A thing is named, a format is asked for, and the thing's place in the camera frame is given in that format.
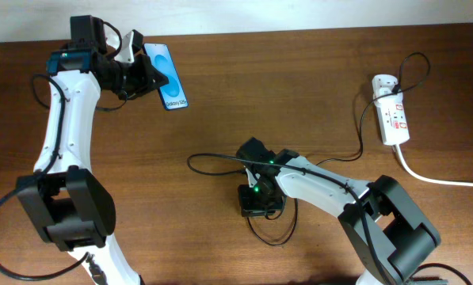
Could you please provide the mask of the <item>blue screen Galaxy smartphone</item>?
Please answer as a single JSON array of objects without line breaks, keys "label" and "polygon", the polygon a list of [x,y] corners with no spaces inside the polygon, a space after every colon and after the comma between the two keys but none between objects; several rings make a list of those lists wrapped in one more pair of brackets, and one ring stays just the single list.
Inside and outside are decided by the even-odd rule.
[{"label": "blue screen Galaxy smartphone", "polygon": [[168,83],[158,89],[164,109],[172,111],[188,108],[189,103],[168,46],[146,43],[144,51],[151,58],[152,66],[168,79]]}]

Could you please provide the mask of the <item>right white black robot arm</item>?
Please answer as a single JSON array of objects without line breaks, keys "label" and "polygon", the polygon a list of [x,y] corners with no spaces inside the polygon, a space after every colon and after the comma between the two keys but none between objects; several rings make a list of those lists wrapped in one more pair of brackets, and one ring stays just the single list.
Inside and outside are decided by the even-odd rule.
[{"label": "right white black robot arm", "polygon": [[289,197],[334,216],[366,268],[359,284],[404,284],[441,243],[438,230],[392,177],[343,177],[295,151],[267,150],[256,138],[236,157],[249,179],[238,190],[242,215],[265,215]]}]

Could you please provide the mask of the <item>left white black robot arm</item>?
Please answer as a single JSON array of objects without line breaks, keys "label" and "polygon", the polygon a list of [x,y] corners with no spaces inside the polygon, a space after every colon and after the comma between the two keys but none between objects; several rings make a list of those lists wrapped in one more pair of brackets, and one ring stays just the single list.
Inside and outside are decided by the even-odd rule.
[{"label": "left white black robot arm", "polygon": [[129,101],[168,84],[142,52],[129,44],[128,59],[108,50],[107,22],[90,15],[70,19],[71,41],[51,54],[51,90],[44,145],[32,176],[20,177],[17,197],[41,239],[80,259],[96,284],[141,284],[116,241],[116,208],[90,164],[93,116],[101,92]]}]

